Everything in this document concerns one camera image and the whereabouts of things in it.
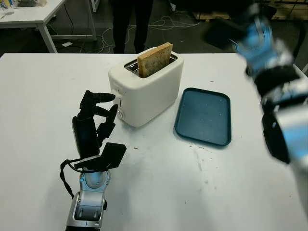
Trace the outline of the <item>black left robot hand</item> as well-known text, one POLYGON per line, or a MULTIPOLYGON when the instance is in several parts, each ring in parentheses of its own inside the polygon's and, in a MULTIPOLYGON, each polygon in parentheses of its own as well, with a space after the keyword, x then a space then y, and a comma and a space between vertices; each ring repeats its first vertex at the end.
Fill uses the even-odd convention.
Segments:
POLYGON ((80 158, 98 155, 103 140, 109 138, 115 127, 118 105, 109 110, 97 106, 98 103, 115 99, 111 93, 93 93, 87 90, 80 103, 80 112, 72 119, 73 132, 80 158))

